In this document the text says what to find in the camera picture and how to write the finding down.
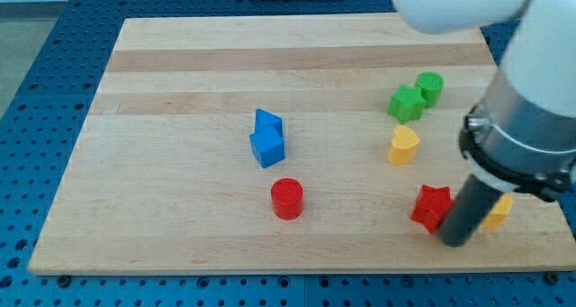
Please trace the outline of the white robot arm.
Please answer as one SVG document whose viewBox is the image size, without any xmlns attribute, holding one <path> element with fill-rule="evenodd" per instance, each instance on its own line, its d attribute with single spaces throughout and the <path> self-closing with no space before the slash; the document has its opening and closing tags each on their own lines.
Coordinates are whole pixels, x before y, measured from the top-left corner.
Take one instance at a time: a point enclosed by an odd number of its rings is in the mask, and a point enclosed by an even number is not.
<svg viewBox="0 0 576 307">
<path fill-rule="evenodd" d="M 575 0 L 392 0 L 409 26 L 447 33 L 518 19 L 459 135 L 470 174 L 438 235 L 462 246 L 505 193 L 552 202 L 575 181 Z"/>
</svg>

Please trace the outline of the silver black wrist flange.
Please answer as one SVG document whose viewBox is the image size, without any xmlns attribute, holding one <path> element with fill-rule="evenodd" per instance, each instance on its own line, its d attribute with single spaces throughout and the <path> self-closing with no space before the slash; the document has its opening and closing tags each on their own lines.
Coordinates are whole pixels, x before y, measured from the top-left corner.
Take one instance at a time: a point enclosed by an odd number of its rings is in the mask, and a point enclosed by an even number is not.
<svg viewBox="0 0 576 307">
<path fill-rule="evenodd" d="M 472 182 L 460 195 L 532 194 L 557 200 L 573 183 L 575 120 L 522 95 L 501 68 L 463 118 L 459 145 Z"/>
</svg>

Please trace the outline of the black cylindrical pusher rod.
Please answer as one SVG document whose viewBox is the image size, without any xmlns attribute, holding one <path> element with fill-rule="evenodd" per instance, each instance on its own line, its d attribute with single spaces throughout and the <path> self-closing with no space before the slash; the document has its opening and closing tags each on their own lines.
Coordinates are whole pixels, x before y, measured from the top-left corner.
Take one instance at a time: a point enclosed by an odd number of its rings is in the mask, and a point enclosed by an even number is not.
<svg viewBox="0 0 576 307">
<path fill-rule="evenodd" d="M 443 219 L 437 234 L 450 247 L 461 247 L 489 215 L 503 193 L 469 175 Z"/>
</svg>

